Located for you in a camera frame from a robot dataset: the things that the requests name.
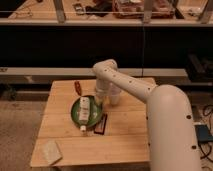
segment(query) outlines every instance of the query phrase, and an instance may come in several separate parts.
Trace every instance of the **sponge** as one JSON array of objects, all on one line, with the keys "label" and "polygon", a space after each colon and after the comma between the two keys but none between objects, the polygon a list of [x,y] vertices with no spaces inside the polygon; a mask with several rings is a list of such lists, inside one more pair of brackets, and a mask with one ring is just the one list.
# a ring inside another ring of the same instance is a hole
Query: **sponge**
[{"label": "sponge", "polygon": [[62,159],[61,152],[59,151],[58,145],[54,140],[50,140],[43,145],[42,148],[44,158],[49,165]]}]

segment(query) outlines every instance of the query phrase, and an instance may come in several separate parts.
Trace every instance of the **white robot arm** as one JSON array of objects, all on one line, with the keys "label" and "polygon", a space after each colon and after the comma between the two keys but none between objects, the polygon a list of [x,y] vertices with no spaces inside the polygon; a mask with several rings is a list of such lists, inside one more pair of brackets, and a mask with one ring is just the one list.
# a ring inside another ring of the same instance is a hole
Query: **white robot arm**
[{"label": "white robot arm", "polygon": [[147,104],[151,171],[201,171],[190,102],[172,85],[157,86],[116,71],[114,60],[96,63],[96,89],[112,82]]}]

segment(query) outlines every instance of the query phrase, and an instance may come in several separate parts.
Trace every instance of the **cable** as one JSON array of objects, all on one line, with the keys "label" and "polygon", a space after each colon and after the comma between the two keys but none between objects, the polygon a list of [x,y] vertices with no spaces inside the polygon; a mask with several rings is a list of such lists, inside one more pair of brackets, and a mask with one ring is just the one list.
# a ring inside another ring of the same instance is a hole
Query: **cable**
[{"label": "cable", "polygon": [[208,166],[203,166],[202,169],[208,169],[209,171],[212,171],[212,169]]},{"label": "cable", "polygon": [[209,155],[212,153],[212,146],[210,144],[208,144],[208,146],[209,146],[209,151],[207,153],[205,153],[203,148],[202,148],[202,145],[199,144],[200,150],[203,153],[203,156],[201,157],[201,159],[208,159],[211,163],[213,163],[213,159],[211,159],[209,157]]},{"label": "cable", "polygon": [[204,117],[208,117],[209,116],[209,130],[211,132],[212,131],[211,120],[212,120],[212,115],[213,115],[213,105],[204,106],[202,114],[203,114]]}]

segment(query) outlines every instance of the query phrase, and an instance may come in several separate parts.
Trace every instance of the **wooden table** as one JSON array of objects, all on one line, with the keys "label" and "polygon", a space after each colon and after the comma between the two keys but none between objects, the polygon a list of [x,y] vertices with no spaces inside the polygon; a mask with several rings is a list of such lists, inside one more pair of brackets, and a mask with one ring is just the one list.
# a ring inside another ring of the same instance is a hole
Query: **wooden table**
[{"label": "wooden table", "polygon": [[[117,19],[112,13],[108,13],[105,17],[91,17],[91,15],[77,15],[73,4],[81,3],[83,7],[94,6],[93,0],[62,0],[66,18],[69,20],[109,20]],[[9,16],[10,19],[57,19],[55,6],[52,0],[43,0],[38,3],[36,0],[26,0],[14,13]]]},{"label": "wooden table", "polygon": [[[95,80],[81,80],[83,95],[93,95]],[[42,154],[42,145],[53,139],[63,159],[54,166],[149,162],[146,125],[146,106],[122,91],[118,106],[104,104],[108,114],[104,135],[88,132],[85,136],[71,120],[70,110],[79,98],[74,81],[55,81],[52,84],[43,120],[36,140],[30,165],[48,166]]]}]

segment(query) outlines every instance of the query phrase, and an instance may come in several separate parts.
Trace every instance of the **green plate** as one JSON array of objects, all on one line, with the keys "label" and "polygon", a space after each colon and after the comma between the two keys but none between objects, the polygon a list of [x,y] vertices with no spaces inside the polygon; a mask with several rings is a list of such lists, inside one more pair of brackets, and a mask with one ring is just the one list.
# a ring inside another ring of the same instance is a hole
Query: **green plate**
[{"label": "green plate", "polygon": [[[89,99],[90,99],[90,116],[89,116],[89,121],[86,126],[87,126],[87,128],[91,128],[101,120],[102,106],[96,105],[94,96],[89,95],[89,96],[84,96],[84,97],[89,97]],[[80,127],[79,119],[78,119],[79,118],[78,117],[79,103],[80,103],[80,97],[72,105],[72,109],[71,109],[71,118],[78,127]]]}]

